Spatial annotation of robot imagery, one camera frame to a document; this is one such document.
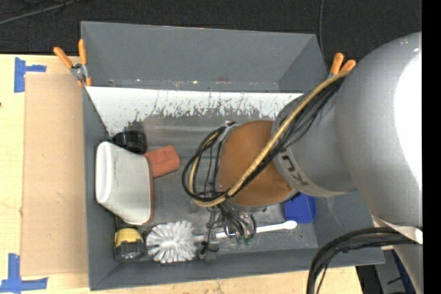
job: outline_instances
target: blue block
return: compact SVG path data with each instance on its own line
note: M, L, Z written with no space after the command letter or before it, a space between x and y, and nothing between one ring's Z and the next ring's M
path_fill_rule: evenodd
M301 193L292 200L284 203L285 219L295 220L297 223L311 223L316 219L316 198Z

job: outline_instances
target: cardboard sheet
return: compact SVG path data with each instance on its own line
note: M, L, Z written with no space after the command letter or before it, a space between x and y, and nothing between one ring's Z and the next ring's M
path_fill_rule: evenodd
M21 275L87 272L81 88L26 74Z

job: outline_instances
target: blue tape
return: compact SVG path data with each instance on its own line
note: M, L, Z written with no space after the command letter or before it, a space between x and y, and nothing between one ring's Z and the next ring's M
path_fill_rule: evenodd
M20 256L10 253L8 255L8 278L1 280L0 293L21 294L22 291L37 291L46 289L48 279L21 280L20 277Z
M15 80L14 80L14 92L25 91L25 73L26 72L46 72L46 66L44 65L31 65L26 66L26 61L21 60L19 57L15 58Z

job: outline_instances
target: gray bin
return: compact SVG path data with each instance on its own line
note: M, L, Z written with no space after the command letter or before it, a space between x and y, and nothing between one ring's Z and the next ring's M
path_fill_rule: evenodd
M312 34L86 21L81 24L81 37L85 41L94 86L303 93L327 76L317 40ZM89 284L92 290L307 270L320 246L349 231L373 226L369 210L359 193L354 192L317 199L318 215L312 224L299 224L292 239L285 236L280 240L278 235L268 233L255 251L220 253L211 262L194 260L163 265L141 260L120 264L113 254L114 216L97 204L94 196L96 148L110 136L86 91L83 93L83 114ZM224 118L207 118L203 123L200 119L161 120L158 117L128 122L128 125L140 129L155 125L156 129L147 132L149 146L153 149L168 145L172 140L171 144L175 145L182 160L182 167L177 172L154 181L155 222L179 220L187 214L185 207L179 206L180 202L189 202L180 184L183 166L207 131L218 126ZM238 120L243 122L252 118L252 115L241 116ZM174 133L165 137L161 128L167 124L169 130L172 126ZM338 255L331 265L383 262L380 249L363 249Z

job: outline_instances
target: blue object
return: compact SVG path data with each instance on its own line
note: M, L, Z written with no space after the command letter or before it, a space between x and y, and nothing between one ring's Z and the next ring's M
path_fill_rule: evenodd
M46 66L44 65L31 65L26 66L26 61L20 58L15 58L15 80L14 80L14 92L25 91L25 73L26 72L46 72Z
M20 277L20 256L10 253L8 255L8 278L1 280L0 293L16 293L21 291L36 291L46 289L48 279L21 280Z
M301 193L284 203L285 219L295 220L297 223L311 223L316 219L316 198Z

